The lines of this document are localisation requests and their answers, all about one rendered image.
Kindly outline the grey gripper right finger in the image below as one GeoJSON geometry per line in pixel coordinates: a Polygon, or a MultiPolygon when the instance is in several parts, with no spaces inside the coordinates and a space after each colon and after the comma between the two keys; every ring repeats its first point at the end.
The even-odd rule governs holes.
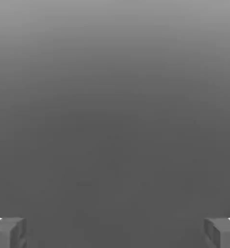
{"type": "Polygon", "coordinates": [[[230,217],[205,218],[203,230],[208,248],[230,248],[230,217]]]}

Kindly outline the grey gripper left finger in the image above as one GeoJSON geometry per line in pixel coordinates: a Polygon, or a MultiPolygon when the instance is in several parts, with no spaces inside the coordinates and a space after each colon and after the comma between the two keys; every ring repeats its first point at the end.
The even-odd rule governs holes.
{"type": "Polygon", "coordinates": [[[0,220],[0,248],[27,248],[27,220],[5,217],[0,220]]]}

